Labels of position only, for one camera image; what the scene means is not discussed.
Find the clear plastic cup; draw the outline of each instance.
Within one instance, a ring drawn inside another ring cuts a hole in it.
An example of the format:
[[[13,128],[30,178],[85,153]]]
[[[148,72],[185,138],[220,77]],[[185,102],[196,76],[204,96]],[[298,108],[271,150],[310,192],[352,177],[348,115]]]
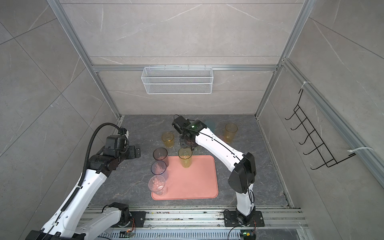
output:
[[[158,160],[151,166],[151,172],[155,175],[161,175],[165,180],[168,180],[167,165],[164,161]]]
[[[153,176],[148,182],[148,187],[154,194],[157,194],[157,195],[167,194],[166,181],[160,175]]]
[[[185,168],[188,168],[192,164],[192,150],[190,147],[180,148],[178,151],[181,165]]]
[[[153,158],[155,160],[164,161],[167,167],[169,166],[168,151],[165,148],[163,147],[156,148],[155,151],[153,151]]]
[[[166,147],[173,147],[173,144],[175,143],[175,136],[171,132],[166,132],[161,135],[161,140]]]
[[[233,138],[236,135],[237,129],[238,128],[237,128],[236,124],[234,124],[234,123],[228,123],[225,126],[224,141],[226,143],[231,143],[232,142]]]

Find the wall tile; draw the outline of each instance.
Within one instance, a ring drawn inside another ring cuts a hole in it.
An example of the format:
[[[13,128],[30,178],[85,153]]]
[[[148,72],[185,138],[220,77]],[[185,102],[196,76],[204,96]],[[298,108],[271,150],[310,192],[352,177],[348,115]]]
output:
[[[290,59],[384,159],[384,60],[311,19]]]
[[[76,109],[87,124],[92,122],[104,102],[104,97],[88,70],[80,73],[67,89],[65,89],[63,96]]]
[[[145,91],[110,93],[121,114],[254,114],[264,91],[213,91],[211,94],[147,94]]]
[[[113,114],[111,108],[109,107],[108,103],[106,101],[103,102],[101,105],[99,111],[97,112],[95,118],[92,120],[91,124],[89,125],[92,130],[96,130],[100,124],[105,122],[111,122],[116,123],[116,117]],[[112,130],[114,130],[114,127],[112,126],[105,126],[99,130],[97,133],[97,136],[100,138],[102,142],[105,143],[106,138],[111,134]]]
[[[341,240],[286,127],[269,100],[260,116],[260,124],[294,206],[303,210],[314,238]]]
[[[381,0],[318,0],[311,18],[384,57]]]
[[[277,64],[279,56],[232,57],[91,57],[94,64]]]
[[[51,183],[87,129],[59,96],[1,157],[0,228],[21,235]]]
[[[0,23],[0,44],[2,44],[5,41],[8,41],[9,39],[12,39],[12,35]]]
[[[213,91],[265,90],[271,71],[216,71]]]
[[[31,230],[40,230],[61,206],[75,184],[77,184],[83,169],[84,157],[92,133],[93,130],[89,127],[53,181],[19,240],[25,240],[25,237]],[[90,156],[99,151],[103,145],[100,139],[95,138]]]
[[[279,56],[301,4],[63,7],[90,56]]]
[[[102,71],[99,75],[110,91],[145,91],[140,71]]]
[[[45,0],[3,0],[0,2],[0,22],[16,37],[55,19]]]
[[[384,208],[381,204],[384,198],[384,189],[361,160],[354,156],[329,168],[324,166],[317,170],[311,170],[311,168],[320,166],[323,163],[322,159],[316,152],[309,155],[303,154],[303,152],[307,153],[313,150],[314,145],[310,139],[304,145],[298,144],[298,142],[303,142],[306,137],[303,126],[294,131],[290,130],[291,127],[295,128],[300,124],[298,118],[294,116],[291,120],[285,120],[293,113],[293,108],[299,99],[297,94],[299,90],[300,84],[285,71],[276,83],[270,101],[287,128],[294,147],[299,152],[341,238],[380,239],[384,234],[380,224],[384,214]],[[327,144],[333,157],[338,161],[346,158],[349,154],[347,150],[350,147],[305,92],[300,99],[300,107]],[[313,129],[307,121],[305,125]],[[311,134],[311,137],[316,138],[316,134]],[[320,148],[320,152],[327,161],[332,159],[326,148]]]
[[[15,40],[0,45],[0,79],[2,155],[60,93]]]
[[[169,4],[169,3],[303,3],[303,0],[60,0],[61,3],[123,3],[123,4]]]
[[[85,68],[57,19],[16,40],[61,92]]]

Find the wire mesh basket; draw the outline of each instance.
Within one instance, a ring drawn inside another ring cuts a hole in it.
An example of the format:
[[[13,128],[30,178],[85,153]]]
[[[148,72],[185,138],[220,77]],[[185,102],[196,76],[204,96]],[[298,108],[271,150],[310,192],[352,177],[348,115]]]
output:
[[[211,67],[146,67],[141,79],[148,94],[212,93]]]

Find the marble floor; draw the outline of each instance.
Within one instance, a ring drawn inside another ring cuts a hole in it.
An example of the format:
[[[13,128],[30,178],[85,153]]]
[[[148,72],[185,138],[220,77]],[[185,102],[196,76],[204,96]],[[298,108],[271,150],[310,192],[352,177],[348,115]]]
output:
[[[287,201],[266,149],[262,133],[253,115],[184,115],[188,119],[203,122],[212,120],[216,124],[215,134],[223,135],[224,126],[233,122],[238,126],[236,137],[231,143],[235,149],[250,152],[256,160],[256,181],[253,187],[255,205],[286,206]],[[235,191],[227,183],[230,172],[215,158],[219,194],[213,199],[192,200],[153,200],[148,189],[148,181],[153,176],[150,167],[154,159],[153,150],[163,147],[161,134],[171,131],[175,135],[175,145],[168,149],[169,156],[177,156],[180,148],[177,131],[172,127],[173,115],[126,115],[122,126],[129,131],[130,145],[139,146],[141,157],[125,160],[110,175],[91,200],[90,206],[104,206],[121,202],[130,206],[231,206],[236,205]],[[194,155],[212,155],[198,147]]]

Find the wall hook rack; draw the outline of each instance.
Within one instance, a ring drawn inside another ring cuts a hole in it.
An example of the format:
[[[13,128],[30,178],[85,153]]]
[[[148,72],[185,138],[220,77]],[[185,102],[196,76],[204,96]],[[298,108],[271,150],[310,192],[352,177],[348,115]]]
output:
[[[337,160],[335,159],[335,157],[332,155],[331,151],[329,150],[328,146],[325,144],[325,142],[323,141],[322,137],[321,137],[320,134],[317,132],[316,128],[313,126],[313,124],[311,123],[311,121],[309,120],[309,118],[307,117],[307,115],[305,114],[305,112],[302,110],[302,108],[301,108],[300,105],[299,105],[301,96],[303,95],[303,89],[300,89],[299,94],[300,94],[299,101],[297,102],[297,105],[293,108],[293,114],[292,114],[292,116],[291,116],[290,118],[288,118],[288,119],[285,118],[285,120],[290,120],[294,115],[296,115],[296,117],[300,120],[300,124],[299,124],[296,128],[294,128],[294,129],[291,128],[291,130],[294,131],[294,130],[298,129],[298,128],[302,125],[302,126],[304,127],[305,131],[307,132],[307,137],[305,138],[304,142],[303,142],[303,143],[299,142],[299,144],[300,144],[300,145],[303,145],[303,144],[307,141],[307,139],[309,138],[309,139],[311,139],[313,145],[315,146],[315,149],[313,149],[313,150],[310,151],[309,153],[303,153],[303,154],[304,154],[304,155],[309,155],[309,154],[311,154],[312,152],[314,152],[314,151],[317,150],[317,152],[319,153],[321,159],[323,160],[324,163],[323,163],[322,165],[320,165],[320,166],[318,166],[318,167],[316,167],[316,168],[311,168],[311,169],[312,169],[312,170],[316,170],[316,169],[321,168],[321,167],[324,166],[324,165],[327,166],[327,167],[332,167],[332,166],[334,166],[334,165],[336,165],[336,164],[341,163],[341,162],[344,161],[344,160],[347,160],[347,159],[350,158],[350,157],[355,156],[356,154],[355,154],[355,153],[352,153],[352,154],[348,155],[348,157],[344,158],[343,160],[337,161]],[[305,117],[303,120],[301,120],[301,118],[300,118],[299,115],[297,114],[297,111],[299,111],[299,110],[303,113],[303,115],[304,115],[304,117]],[[304,122],[305,122],[305,121],[308,121],[308,123],[312,126],[313,130],[312,130],[311,132],[309,132],[308,129],[305,127],[305,125],[304,125]],[[314,142],[314,140],[313,140],[313,138],[312,138],[312,136],[311,136],[312,133],[317,134],[317,136],[320,138],[320,140],[321,140],[320,145],[316,146],[316,143]],[[326,161],[326,160],[324,159],[323,155],[322,155],[321,152],[319,151],[319,147],[321,147],[321,146],[324,146],[324,147],[327,149],[327,151],[328,151],[329,154],[331,155],[331,160]]]

